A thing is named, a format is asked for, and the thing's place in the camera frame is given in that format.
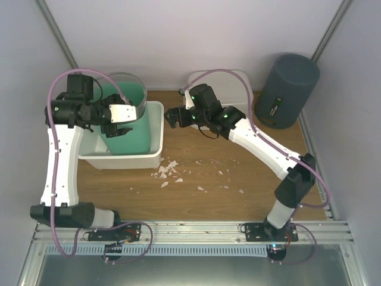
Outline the translucent white wash basin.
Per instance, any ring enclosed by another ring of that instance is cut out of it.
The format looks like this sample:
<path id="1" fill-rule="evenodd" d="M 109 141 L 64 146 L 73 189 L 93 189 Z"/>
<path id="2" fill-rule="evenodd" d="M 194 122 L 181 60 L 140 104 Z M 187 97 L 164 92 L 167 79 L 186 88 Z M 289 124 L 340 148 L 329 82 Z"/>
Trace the translucent white wash basin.
<path id="1" fill-rule="evenodd" d="M 246 90 L 250 92 L 251 100 L 254 97 L 249 79 L 240 70 L 232 70 L 232 72 L 237 74 L 238 77 L 226 71 L 215 71 L 197 80 L 206 71 L 196 71 L 188 77 L 189 87 L 187 89 L 190 90 L 197 85 L 207 84 L 212 87 L 222 107 L 234 106 L 249 118 L 248 113 L 251 102 L 248 101 Z"/>

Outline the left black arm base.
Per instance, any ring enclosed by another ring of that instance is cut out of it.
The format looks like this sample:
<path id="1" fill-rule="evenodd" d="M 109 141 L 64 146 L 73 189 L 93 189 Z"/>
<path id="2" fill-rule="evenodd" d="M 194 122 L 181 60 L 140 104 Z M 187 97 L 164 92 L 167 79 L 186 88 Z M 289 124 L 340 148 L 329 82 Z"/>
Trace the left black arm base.
<path id="1" fill-rule="evenodd" d="M 87 231 L 83 235 L 85 241 L 105 241 L 117 244 L 131 243 L 140 240 L 140 223 L 122 224 L 121 227 L 112 230 L 97 229 Z"/>

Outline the dark grey round bin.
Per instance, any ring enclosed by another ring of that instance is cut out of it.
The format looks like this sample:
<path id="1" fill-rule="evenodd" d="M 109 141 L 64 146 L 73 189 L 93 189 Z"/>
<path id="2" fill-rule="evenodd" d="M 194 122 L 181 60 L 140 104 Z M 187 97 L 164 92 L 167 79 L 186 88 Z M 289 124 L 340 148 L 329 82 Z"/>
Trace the dark grey round bin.
<path id="1" fill-rule="evenodd" d="M 279 56 L 254 105 L 254 114 L 265 126 L 287 129 L 298 119 L 320 78 L 311 59 L 298 54 Z"/>

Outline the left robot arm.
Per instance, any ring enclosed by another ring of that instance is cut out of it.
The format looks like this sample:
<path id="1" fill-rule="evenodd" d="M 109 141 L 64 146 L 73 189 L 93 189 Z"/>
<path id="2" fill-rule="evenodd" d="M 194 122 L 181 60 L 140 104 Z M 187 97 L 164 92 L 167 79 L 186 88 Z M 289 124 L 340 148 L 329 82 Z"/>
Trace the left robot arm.
<path id="1" fill-rule="evenodd" d="M 102 228 L 110 241 L 122 236 L 116 212 L 93 203 L 81 203 L 77 192 L 79 148 L 86 131 L 98 126 L 107 138 L 130 132 L 126 123 L 138 120 L 138 108 L 120 87 L 116 93 L 94 101 L 93 75 L 115 84 L 109 76 L 92 69 L 72 69 L 52 83 L 45 107 L 49 138 L 46 182 L 40 203 L 30 208 L 30 217 L 51 228 Z"/>

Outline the silver wire mesh bin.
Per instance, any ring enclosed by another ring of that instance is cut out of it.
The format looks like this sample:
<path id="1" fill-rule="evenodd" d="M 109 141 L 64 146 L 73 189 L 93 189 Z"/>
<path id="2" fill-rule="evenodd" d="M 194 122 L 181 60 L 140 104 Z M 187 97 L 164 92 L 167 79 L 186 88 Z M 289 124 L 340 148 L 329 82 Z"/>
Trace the silver wire mesh bin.
<path id="1" fill-rule="evenodd" d="M 123 95 L 136 107 L 138 119 L 144 116 L 147 102 L 147 90 L 143 81 L 132 73 L 116 71 L 107 73 L 106 76 L 112 78 L 119 86 Z M 104 77 L 95 79 L 93 101 L 103 99 L 112 94 L 117 94 L 115 86 Z"/>

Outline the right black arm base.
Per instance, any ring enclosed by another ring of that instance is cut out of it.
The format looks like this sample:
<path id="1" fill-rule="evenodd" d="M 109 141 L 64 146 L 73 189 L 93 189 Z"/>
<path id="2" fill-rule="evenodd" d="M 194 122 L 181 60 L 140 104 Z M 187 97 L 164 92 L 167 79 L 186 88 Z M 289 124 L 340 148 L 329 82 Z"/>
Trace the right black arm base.
<path id="1" fill-rule="evenodd" d="M 267 220 L 263 222 L 246 222 L 238 226 L 238 231 L 245 235 L 247 242 L 297 242 L 298 231 L 295 226 L 286 223 L 277 229 Z"/>

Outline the white rectangular tub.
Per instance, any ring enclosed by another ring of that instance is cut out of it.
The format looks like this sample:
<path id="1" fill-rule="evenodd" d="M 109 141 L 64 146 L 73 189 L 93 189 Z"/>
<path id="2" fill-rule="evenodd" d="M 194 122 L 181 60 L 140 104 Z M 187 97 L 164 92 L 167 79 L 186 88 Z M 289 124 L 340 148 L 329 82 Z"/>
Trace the white rectangular tub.
<path id="1" fill-rule="evenodd" d="M 151 147 L 148 154 L 112 155 L 98 133 L 86 130 L 79 148 L 79 159 L 87 161 L 99 170 L 158 168 L 163 150 L 164 106 L 158 101 L 149 101 L 146 112 L 151 131 Z"/>

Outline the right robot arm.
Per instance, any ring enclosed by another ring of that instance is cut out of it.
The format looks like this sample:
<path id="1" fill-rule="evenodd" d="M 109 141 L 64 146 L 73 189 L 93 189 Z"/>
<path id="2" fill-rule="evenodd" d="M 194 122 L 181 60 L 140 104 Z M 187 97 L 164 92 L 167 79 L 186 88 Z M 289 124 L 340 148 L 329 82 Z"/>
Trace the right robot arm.
<path id="1" fill-rule="evenodd" d="M 274 194 L 276 201 L 264 220 L 264 236 L 277 241 L 302 199 L 316 182 L 316 160 L 292 152 L 264 132 L 234 106 L 223 107 L 212 87 L 200 84 L 183 94 L 183 106 L 168 109 L 164 117 L 171 128 L 195 125 L 208 128 L 216 137 L 238 144 L 260 159 L 281 180 Z"/>

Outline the green plastic bin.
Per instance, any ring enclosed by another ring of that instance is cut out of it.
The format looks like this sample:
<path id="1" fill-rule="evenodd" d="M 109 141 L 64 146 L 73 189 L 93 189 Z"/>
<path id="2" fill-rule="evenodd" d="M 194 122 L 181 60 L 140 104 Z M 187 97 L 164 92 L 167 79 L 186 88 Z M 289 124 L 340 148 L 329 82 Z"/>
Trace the green plastic bin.
<path id="1" fill-rule="evenodd" d="M 137 82 L 118 82 L 123 95 L 132 100 L 134 105 L 146 107 L 145 88 Z M 129 128 L 130 131 L 123 136 L 107 138 L 101 133 L 100 127 L 93 129 L 103 140 L 109 152 L 115 156 L 144 155 L 151 149 L 151 131 L 149 126 L 149 114 L 144 111 L 143 116 L 132 123 L 119 124 L 118 128 Z"/>

